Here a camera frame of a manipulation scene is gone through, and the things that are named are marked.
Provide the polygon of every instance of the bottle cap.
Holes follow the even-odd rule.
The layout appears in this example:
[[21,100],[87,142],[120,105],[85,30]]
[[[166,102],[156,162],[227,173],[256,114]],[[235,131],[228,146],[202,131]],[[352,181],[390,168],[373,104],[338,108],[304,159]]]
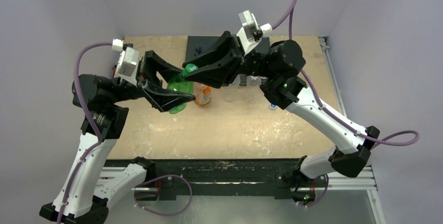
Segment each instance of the bottle cap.
[[189,74],[192,71],[197,70],[199,67],[194,65],[194,64],[188,64],[186,65],[186,67],[183,69],[183,76]]

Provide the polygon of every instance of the green plastic bottle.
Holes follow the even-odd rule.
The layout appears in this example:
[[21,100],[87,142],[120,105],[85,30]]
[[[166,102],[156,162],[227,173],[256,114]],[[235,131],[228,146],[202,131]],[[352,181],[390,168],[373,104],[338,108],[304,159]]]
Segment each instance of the green plastic bottle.
[[[186,67],[184,68],[184,70],[181,73],[176,74],[175,76],[173,76],[169,80],[168,86],[166,88],[169,90],[172,90],[172,91],[184,92],[184,93],[191,95],[192,90],[194,88],[194,82],[186,81],[186,80],[184,80],[184,77],[188,73],[190,73],[194,70],[197,70],[197,69],[198,69],[198,67],[194,64],[186,65]],[[176,114],[178,112],[181,112],[185,107],[186,107],[186,103],[169,110],[169,113]]]

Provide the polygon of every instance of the scratched table surface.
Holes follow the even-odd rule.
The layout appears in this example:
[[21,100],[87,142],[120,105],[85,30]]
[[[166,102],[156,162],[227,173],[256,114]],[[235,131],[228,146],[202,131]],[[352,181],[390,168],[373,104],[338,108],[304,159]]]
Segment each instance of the scratched table surface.
[[[285,36],[273,36],[275,41]],[[316,36],[294,36],[306,59],[305,71],[320,97],[338,109],[334,87]],[[181,67],[186,36],[125,37],[140,51],[154,50]],[[205,107],[194,102],[178,114],[160,113],[145,99],[118,103],[130,109],[123,133],[109,159],[230,159],[298,158],[326,151],[333,144],[303,119],[280,108],[271,109],[260,88],[239,87],[234,102],[223,99],[224,89],[213,89]],[[255,101],[248,101],[250,94]]]

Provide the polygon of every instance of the orange bottle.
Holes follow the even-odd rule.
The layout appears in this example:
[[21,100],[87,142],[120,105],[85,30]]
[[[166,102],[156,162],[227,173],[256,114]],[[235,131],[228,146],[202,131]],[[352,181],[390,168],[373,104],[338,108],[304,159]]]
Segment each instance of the orange bottle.
[[212,99],[211,88],[197,82],[194,82],[193,94],[195,96],[194,102],[201,107],[208,105]]

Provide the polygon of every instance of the transparent bottle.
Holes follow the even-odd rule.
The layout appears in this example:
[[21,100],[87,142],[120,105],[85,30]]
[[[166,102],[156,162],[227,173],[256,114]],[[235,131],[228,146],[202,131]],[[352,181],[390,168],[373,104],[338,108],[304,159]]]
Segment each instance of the transparent bottle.
[[195,96],[194,102],[201,107],[208,105],[212,99],[211,88],[197,82],[194,82],[194,91],[192,94]]
[[260,94],[259,90],[261,83],[262,79],[258,76],[248,76],[246,79],[246,89],[249,102],[255,102],[257,100],[257,97]]
[[[174,75],[169,80],[168,85],[167,85],[166,88],[169,89],[169,90],[184,92],[184,93],[187,93],[187,94],[191,95],[192,91],[193,91],[194,82],[186,81],[186,80],[184,80],[184,77],[188,73],[190,73],[190,72],[192,72],[194,70],[197,70],[197,69],[198,69],[198,67],[196,65],[194,65],[194,64],[186,65],[186,67],[184,68],[184,70],[181,73]],[[185,107],[186,107],[186,103],[178,105],[175,108],[169,110],[169,113],[176,114],[178,112],[183,111],[183,109]]]
[[234,79],[234,81],[227,87],[222,88],[223,99],[227,102],[233,102],[237,98],[237,91],[240,85],[240,75]]

